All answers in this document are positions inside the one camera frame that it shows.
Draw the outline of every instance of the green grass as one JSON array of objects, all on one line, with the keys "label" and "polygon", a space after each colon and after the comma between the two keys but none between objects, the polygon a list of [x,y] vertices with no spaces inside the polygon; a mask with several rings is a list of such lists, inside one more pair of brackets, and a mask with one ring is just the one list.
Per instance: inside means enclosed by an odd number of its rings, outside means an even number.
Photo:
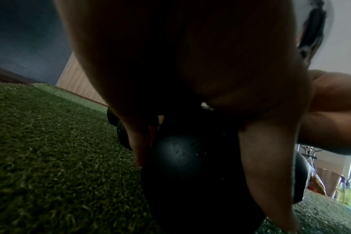
[{"label": "green grass", "polygon": [[[0,84],[0,233],[162,233],[139,172],[105,107],[46,84]],[[302,233],[351,233],[351,210],[334,201],[310,192],[296,210]],[[266,221],[257,233],[280,231]]]}]

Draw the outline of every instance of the wood cabinet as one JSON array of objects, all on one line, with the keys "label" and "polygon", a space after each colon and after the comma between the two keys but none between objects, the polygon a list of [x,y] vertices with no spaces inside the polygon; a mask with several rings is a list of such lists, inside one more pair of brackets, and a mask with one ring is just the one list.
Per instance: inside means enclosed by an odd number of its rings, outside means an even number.
[{"label": "wood cabinet", "polygon": [[74,53],[71,54],[56,86],[92,101],[107,105],[89,82]]}]

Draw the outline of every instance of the black ball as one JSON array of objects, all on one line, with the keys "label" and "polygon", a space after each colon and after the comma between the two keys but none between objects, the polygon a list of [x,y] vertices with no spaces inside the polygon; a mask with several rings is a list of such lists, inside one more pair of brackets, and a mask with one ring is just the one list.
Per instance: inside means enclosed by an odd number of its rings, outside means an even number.
[{"label": "black ball", "polygon": [[111,125],[118,126],[119,118],[109,108],[107,108],[106,115]]},{"label": "black ball", "polygon": [[125,148],[132,150],[129,145],[127,130],[125,129],[124,125],[120,120],[118,121],[118,126],[116,127],[116,133],[118,134],[120,144]]},{"label": "black ball", "polygon": [[[151,212],[168,233],[254,233],[266,218],[246,185],[237,129],[216,112],[194,120],[167,118],[142,167]],[[294,203],[303,199],[309,170],[296,158]]]}]

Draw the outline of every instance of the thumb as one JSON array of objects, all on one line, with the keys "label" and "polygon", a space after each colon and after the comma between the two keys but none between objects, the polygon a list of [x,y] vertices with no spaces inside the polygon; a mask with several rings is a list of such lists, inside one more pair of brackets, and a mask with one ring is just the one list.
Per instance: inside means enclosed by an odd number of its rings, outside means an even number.
[{"label": "thumb", "polygon": [[293,161],[297,129],[253,123],[239,132],[241,162],[255,202],[281,229],[296,231]]},{"label": "thumb", "polygon": [[143,166],[151,143],[155,137],[158,125],[158,117],[136,116],[121,119],[127,134],[129,145],[134,154],[134,162],[137,166]]}]

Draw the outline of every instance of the hand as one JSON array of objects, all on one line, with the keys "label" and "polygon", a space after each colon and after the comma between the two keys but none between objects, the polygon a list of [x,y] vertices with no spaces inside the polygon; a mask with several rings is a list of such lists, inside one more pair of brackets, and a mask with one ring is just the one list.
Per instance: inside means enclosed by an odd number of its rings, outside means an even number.
[{"label": "hand", "polygon": [[138,165],[158,115],[187,114],[205,101],[241,126],[241,162],[257,204],[279,227],[296,229],[293,157],[311,82],[290,1],[55,2]]},{"label": "hand", "polygon": [[351,75],[313,70],[314,98],[304,115],[299,142],[351,155]]}]

